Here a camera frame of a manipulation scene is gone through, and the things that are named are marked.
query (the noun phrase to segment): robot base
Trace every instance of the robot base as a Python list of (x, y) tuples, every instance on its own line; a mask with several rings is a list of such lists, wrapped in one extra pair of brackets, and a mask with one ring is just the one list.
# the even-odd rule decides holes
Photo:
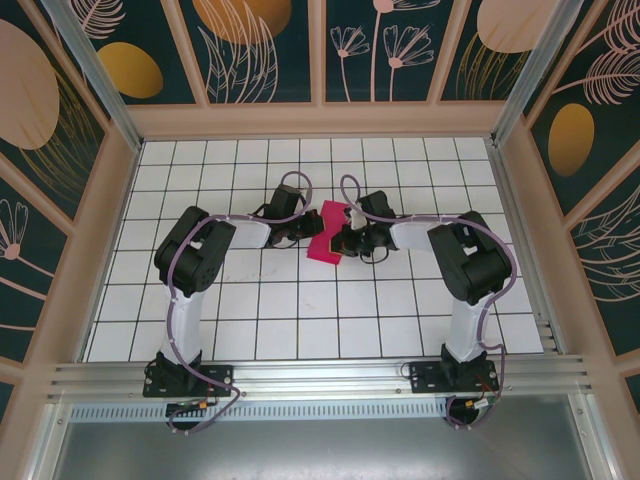
[(498, 390), (496, 366), (487, 360), (487, 353), (469, 362), (460, 363), (442, 346), (442, 360), (410, 362), (409, 380), (413, 393), (482, 393), (482, 381), (494, 391)]
[[(201, 365), (200, 356), (191, 363), (191, 367), (201, 374), (225, 384), (233, 383), (233, 367), (231, 365)], [(231, 390), (211, 386), (187, 372), (181, 365), (170, 362), (158, 352), (155, 365), (145, 369), (145, 398), (205, 398), (230, 397)]]

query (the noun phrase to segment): enclosure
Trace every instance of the enclosure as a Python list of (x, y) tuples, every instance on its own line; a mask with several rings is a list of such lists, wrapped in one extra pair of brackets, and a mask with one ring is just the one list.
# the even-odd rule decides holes
[[(2, 478), (638, 478), (639, 52), (638, 0), (3, 2)], [(450, 332), (433, 251), (303, 239), (226, 253), (200, 342), (243, 396), (172, 436), (142, 396), (154, 255), (187, 207), (255, 212), (291, 171), (318, 211), (349, 174), (504, 241), (494, 418), (457, 432), (454, 392), (404, 373)]]

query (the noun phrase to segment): black mounting plate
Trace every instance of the black mounting plate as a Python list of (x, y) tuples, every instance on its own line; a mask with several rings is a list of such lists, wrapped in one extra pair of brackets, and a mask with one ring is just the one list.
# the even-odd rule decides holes
[[(233, 367), (231, 365), (200, 365), (196, 370), (203, 375), (222, 383), (233, 384)], [(155, 365), (147, 369), (147, 377), (142, 390), (145, 398), (205, 398), (230, 397), (231, 390), (212, 385), (212, 391), (207, 395), (208, 384), (198, 380), (195, 386), (188, 391), (184, 385), (175, 382), (165, 382), (160, 368)]]
[[(439, 360), (410, 362), (408, 366), (408, 380), (411, 382), (412, 393), (482, 392), (482, 384), (475, 375), (460, 379), (455, 386), (452, 386), (447, 380)], [(475, 373), (494, 391), (498, 390), (496, 366), (491, 360), (484, 360), (477, 365)]]

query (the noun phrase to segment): pink object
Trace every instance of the pink object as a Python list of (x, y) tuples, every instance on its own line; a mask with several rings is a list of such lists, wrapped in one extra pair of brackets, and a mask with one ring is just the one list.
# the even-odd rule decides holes
[(347, 207), (346, 203), (333, 202), (331, 200), (324, 201), (320, 212), (324, 219), (324, 232), (311, 239), (311, 245), (307, 250), (307, 258), (333, 265), (340, 263), (342, 255), (331, 251), (331, 239), (336, 233), (340, 232), (342, 225), (347, 223), (347, 217), (344, 214), (344, 209)]

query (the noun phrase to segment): white grid floor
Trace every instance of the white grid floor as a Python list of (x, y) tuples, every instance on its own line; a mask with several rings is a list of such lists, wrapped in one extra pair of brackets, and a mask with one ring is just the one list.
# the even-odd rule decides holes
[[(324, 200), (342, 200), (340, 177), (351, 173), (367, 192), (384, 190), (397, 214), (473, 208), (512, 242), (479, 138), (148, 142), (85, 360), (154, 357), (166, 306), (153, 255), (186, 207), (252, 212), (284, 173), (298, 168), (314, 184), (318, 210)], [(205, 360), (440, 354), (452, 301), (432, 253), (391, 252), (375, 266), (345, 257), (334, 267), (307, 259), (308, 244), (227, 253), (205, 297)], [(522, 278), (489, 320), (487, 342), (502, 341), (510, 354), (543, 351)]]

